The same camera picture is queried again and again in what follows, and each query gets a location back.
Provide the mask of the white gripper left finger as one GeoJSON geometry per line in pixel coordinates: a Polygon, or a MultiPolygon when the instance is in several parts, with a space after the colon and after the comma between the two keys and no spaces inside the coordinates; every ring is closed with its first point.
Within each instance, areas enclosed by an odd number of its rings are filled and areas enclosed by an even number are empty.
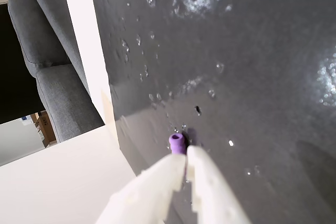
{"type": "Polygon", "coordinates": [[[111,195],[96,223],[163,223],[180,191],[186,155],[169,154],[111,195]]]}

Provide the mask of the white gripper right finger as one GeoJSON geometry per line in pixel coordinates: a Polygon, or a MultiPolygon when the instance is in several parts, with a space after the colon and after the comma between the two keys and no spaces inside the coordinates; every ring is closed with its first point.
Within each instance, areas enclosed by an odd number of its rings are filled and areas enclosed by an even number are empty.
{"type": "Polygon", "coordinates": [[[187,148],[186,179],[192,183],[197,223],[251,223],[219,168],[199,146],[187,148]]]}

